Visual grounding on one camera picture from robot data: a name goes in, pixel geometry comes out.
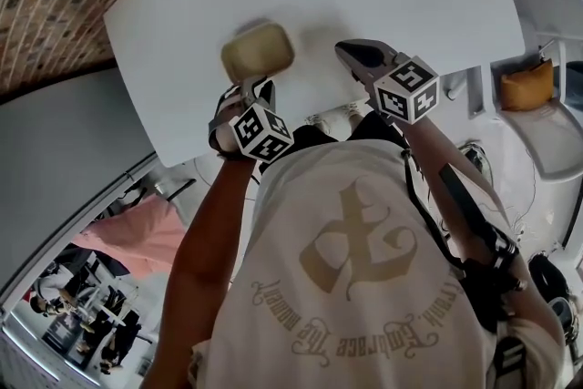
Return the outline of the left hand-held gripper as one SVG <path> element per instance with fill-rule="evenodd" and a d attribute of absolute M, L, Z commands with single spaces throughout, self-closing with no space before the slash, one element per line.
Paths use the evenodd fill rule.
<path fill-rule="evenodd" d="M 259 94 L 255 87 L 261 77 L 247 77 L 240 87 L 231 87 L 219 99 L 215 115 L 209 123 L 209 145 L 226 159 L 255 159 L 272 162 L 293 144 L 293 136 L 284 120 L 275 113 L 275 86 L 266 79 Z M 237 139 L 239 151 L 220 151 L 215 133 L 229 123 Z"/>

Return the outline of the person's left forearm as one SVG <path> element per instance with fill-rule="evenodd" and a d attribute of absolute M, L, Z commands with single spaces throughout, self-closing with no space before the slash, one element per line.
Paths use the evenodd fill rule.
<path fill-rule="evenodd" d="M 169 283 L 229 282 L 254 167 L 251 159 L 223 163 L 179 246 Z"/>

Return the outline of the white chair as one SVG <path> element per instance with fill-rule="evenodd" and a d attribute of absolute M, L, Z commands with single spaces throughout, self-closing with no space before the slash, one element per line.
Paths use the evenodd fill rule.
<path fill-rule="evenodd" d="M 534 110 L 496 113 L 523 142 L 542 180 L 559 183 L 583 175 L 583 127 L 558 98 Z"/>

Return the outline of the grey partition panel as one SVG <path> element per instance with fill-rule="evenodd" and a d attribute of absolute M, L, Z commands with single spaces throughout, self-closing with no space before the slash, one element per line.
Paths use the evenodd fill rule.
<path fill-rule="evenodd" d="M 0 302 L 74 215 L 154 153 L 116 68 L 0 105 Z"/>

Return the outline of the person's right forearm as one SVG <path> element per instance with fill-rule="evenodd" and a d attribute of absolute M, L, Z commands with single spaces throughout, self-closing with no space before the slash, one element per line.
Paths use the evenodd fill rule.
<path fill-rule="evenodd" d="M 439 172 L 446 165 L 454 167 L 476 184 L 486 194 L 486 198 L 501 210 L 502 203 L 491 184 L 429 118 L 421 118 L 413 125 L 399 122 L 397 126 L 409 143 L 461 257 L 482 263 L 489 262 L 489 249 L 470 231 L 462 211 L 450 196 Z"/>

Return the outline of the person's white printed shirt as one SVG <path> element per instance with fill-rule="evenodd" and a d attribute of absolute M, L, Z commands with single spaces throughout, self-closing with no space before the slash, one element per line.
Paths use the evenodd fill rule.
<path fill-rule="evenodd" d="M 193 389 L 494 389 L 504 337 L 525 346 L 508 389 L 557 389 L 564 352 L 540 326 L 489 332 L 405 187 L 399 148 L 345 141 L 262 176 L 251 239 Z"/>

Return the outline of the pink cloth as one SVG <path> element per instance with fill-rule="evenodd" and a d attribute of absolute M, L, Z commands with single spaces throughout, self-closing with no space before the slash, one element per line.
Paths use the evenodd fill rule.
<path fill-rule="evenodd" d="M 186 234 L 176 208 L 158 195 L 85 227 L 71 242 L 119 261 L 137 279 L 169 273 Z"/>

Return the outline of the orange cushion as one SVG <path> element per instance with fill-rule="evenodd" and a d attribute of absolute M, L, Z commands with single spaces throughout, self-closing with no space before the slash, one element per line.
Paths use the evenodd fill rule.
<path fill-rule="evenodd" d="M 500 104 L 505 111 L 534 110 L 545 105 L 553 96 L 554 68 L 551 60 L 501 78 Z"/>

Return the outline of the person's black shorts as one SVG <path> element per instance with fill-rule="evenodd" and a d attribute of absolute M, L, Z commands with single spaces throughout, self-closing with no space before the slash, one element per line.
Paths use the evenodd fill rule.
<path fill-rule="evenodd" d="M 297 128 L 293 132 L 293 138 L 293 144 L 278 156 L 274 162 L 303 149 L 338 142 L 336 138 L 328 136 L 314 125 L 308 124 Z M 395 127 L 388 124 L 375 112 L 370 112 L 365 115 L 363 120 L 358 123 L 356 128 L 352 131 L 351 136 L 347 138 L 348 141 L 368 139 L 384 140 L 394 143 L 401 149 L 409 149 L 409 145 L 405 141 L 405 138 L 395 129 Z"/>

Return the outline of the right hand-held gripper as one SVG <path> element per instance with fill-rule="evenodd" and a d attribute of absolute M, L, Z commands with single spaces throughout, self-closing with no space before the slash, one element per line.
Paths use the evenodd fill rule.
<path fill-rule="evenodd" d="M 382 115 L 414 124 L 439 104 L 440 76 L 419 56 L 389 71 L 393 55 L 374 42 L 340 41 L 340 61 L 361 82 L 373 82 L 372 105 Z"/>

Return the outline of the person's white shoe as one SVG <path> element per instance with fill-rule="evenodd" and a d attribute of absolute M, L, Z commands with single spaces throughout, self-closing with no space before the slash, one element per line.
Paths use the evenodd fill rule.
<path fill-rule="evenodd" d="M 357 103 L 350 103 L 341 107 L 343 115 L 352 127 L 358 126 L 363 120 L 363 113 Z"/>

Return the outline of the person's left hand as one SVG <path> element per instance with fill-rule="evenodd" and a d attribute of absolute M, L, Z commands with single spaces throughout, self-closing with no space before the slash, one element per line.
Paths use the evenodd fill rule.
<path fill-rule="evenodd" d="M 239 151 L 239 145 L 233 128 L 229 123 L 221 124 L 215 133 L 217 143 L 220 147 L 220 151 L 225 153 L 237 153 Z"/>

